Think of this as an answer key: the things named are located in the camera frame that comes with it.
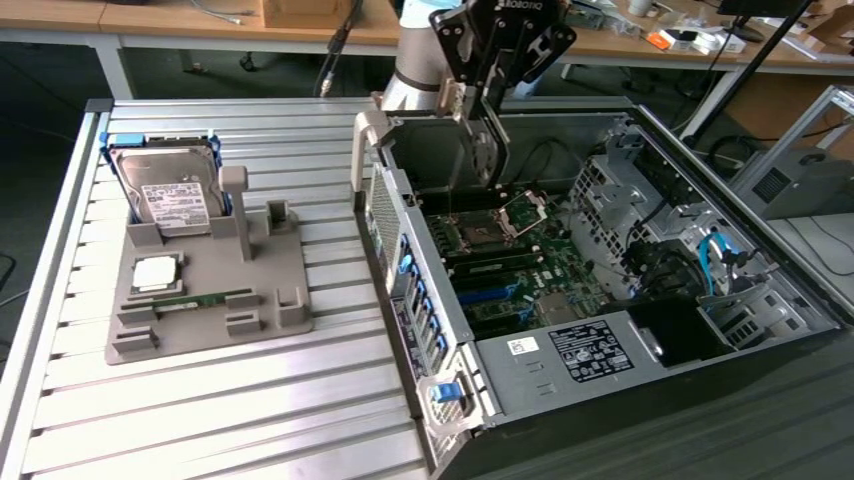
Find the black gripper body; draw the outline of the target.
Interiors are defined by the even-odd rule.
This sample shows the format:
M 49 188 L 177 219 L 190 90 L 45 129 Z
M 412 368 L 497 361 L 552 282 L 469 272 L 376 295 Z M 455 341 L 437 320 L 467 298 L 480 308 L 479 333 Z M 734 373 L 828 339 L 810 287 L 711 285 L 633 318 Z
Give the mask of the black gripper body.
M 557 23 L 564 16 L 567 4 L 553 0 L 483 0 L 467 1 L 467 15 L 475 26 L 489 30 L 500 22 L 507 27 L 531 23 L 536 29 Z

